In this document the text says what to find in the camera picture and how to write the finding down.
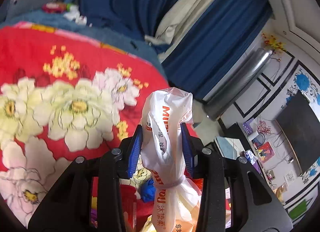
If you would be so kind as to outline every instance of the red blanket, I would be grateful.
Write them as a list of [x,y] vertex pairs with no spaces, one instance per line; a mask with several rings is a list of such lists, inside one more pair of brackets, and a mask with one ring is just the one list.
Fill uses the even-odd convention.
[[0,193],[25,226],[71,161],[118,147],[168,87],[141,58],[31,23],[0,30],[0,60]]

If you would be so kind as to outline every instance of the white plastic bag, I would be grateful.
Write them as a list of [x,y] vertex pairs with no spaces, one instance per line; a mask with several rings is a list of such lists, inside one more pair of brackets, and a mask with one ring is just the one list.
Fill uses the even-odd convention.
[[185,232],[196,227],[200,196],[184,175],[181,122],[192,122],[191,93],[168,88],[147,98],[141,119],[141,157],[157,189],[152,212],[157,232]]

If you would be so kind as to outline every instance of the floor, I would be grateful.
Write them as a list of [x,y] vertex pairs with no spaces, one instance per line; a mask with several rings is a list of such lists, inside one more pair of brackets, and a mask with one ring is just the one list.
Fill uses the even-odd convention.
[[219,123],[207,118],[202,104],[196,100],[192,102],[192,117],[195,131],[204,145],[212,142],[216,136],[224,136]]

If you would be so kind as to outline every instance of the silver screw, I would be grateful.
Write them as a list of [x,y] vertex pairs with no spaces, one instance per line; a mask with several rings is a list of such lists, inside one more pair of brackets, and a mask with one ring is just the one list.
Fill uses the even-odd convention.
[[83,156],[79,156],[76,158],[76,163],[82,163],[84,162],[84,157]]
[[202,153],[205,154],[205,155],[210,155],[211,152],[212,152],[212,151],[211,151],[210,148],[203,148],[203,149],[202,149]]
[[111,151],[111,153],[112,153],[113,155],[119,155],[119,154],[121,153],[121,150],[120,150],[119,148],[113,148],[112,151]]
[[239,157],[239,162],[241,162],[241,163],[247,163],[248,160],[247,160],[246,157],[240,156],[240,157]]

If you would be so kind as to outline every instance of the flat screen tv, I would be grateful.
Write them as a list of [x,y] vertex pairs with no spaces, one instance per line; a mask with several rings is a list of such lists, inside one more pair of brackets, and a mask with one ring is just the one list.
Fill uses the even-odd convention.
[[304,173],[320,156],[320,122],[309,106],[309,101],[298,91],[276,120]]

